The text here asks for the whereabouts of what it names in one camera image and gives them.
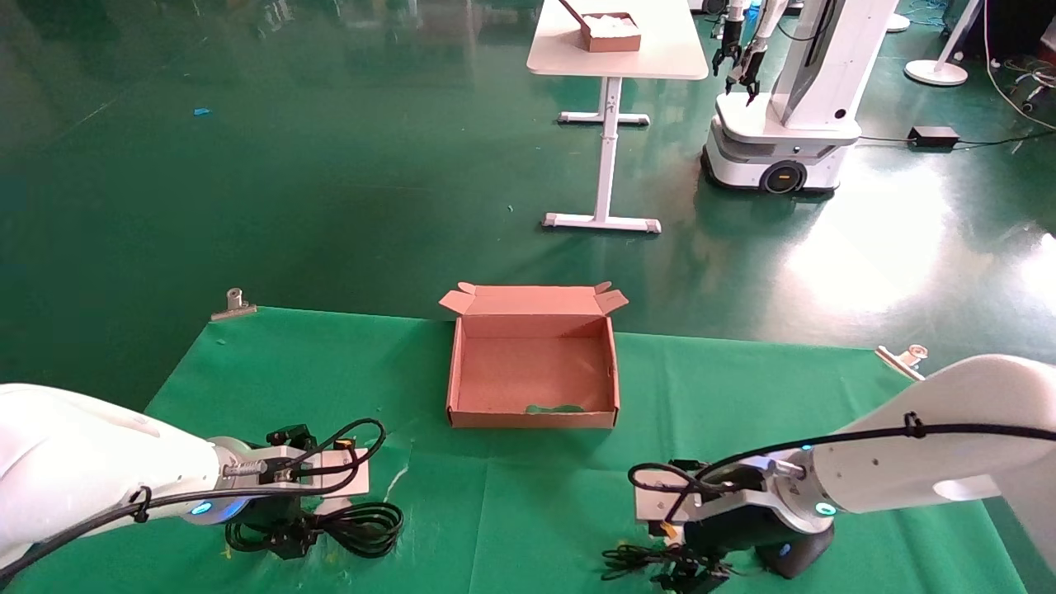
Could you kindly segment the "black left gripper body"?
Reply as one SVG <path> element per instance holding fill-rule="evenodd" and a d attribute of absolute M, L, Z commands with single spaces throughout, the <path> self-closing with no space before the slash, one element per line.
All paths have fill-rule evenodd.
<path fill-rule="evenodd" d="M 240 527 L 254 533 L 271 533 L 300 521 L 305 514 L 302 497 L 254 497 L 240 511 Z"/>

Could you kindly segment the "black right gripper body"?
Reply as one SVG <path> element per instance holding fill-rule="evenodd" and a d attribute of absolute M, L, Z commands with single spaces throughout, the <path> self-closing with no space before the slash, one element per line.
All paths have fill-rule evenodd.
<path fill-rule="evenodd" d="M 684 545 L 701 555 L 782 545 L 796 538 L 796 531 L 787 526 L 776 511 L 754 504 L 721 512 L 684 526 Z"/>

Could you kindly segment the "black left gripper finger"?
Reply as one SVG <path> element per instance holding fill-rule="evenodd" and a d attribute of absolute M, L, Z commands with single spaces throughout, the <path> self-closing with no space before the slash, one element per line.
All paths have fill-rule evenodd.
<path fill-rule="evenodd" d="M 321 534 L 317 516 L 293 516 L 269 530 L 268 552 L 283 560 L 303 558 Z"/>
<path fill-rule="evenodd" d="M 302 451 L 317 447 L 318 440 L 306 424 L 295 424 L 274 430 L 266 435 L 266 442 L 271 446 L 288 446 Z"/>

